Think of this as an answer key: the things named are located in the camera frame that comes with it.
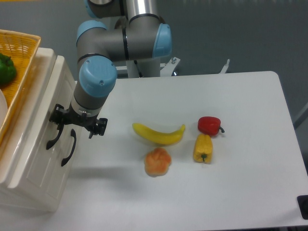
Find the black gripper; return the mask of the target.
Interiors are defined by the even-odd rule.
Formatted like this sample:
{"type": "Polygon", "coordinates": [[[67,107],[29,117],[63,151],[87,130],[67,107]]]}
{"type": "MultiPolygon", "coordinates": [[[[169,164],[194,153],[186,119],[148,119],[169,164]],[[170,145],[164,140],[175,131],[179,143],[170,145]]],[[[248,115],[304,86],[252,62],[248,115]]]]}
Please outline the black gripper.
{"type": "Polygon", "coordinates": [[[57,125],[60,130],[64,125],[77,125],[89,132],[89,139],[95,135],[103,136],[107,127],[108,119],[97,116],[87,117],[77,114],[71,107],[65,109],[62,105],[56,104],[49,118],[50,122],[57,125]]]}

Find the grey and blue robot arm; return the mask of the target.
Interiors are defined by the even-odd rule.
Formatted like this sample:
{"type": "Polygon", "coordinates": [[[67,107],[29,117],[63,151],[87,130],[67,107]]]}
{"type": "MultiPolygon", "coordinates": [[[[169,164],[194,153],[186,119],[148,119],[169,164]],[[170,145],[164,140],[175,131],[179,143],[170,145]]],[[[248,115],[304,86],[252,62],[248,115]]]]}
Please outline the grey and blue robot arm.
{"type": "Polygon", "coordinates": [[[114,62],[169,56],[172,37],[154,0],[87,0],[89,21],[77,30],[78,81],[68,108],[55,105],[49,120],[62,132],[65,125],[103,135],[107,119],[98,118],[113,90],[114,62]]]}

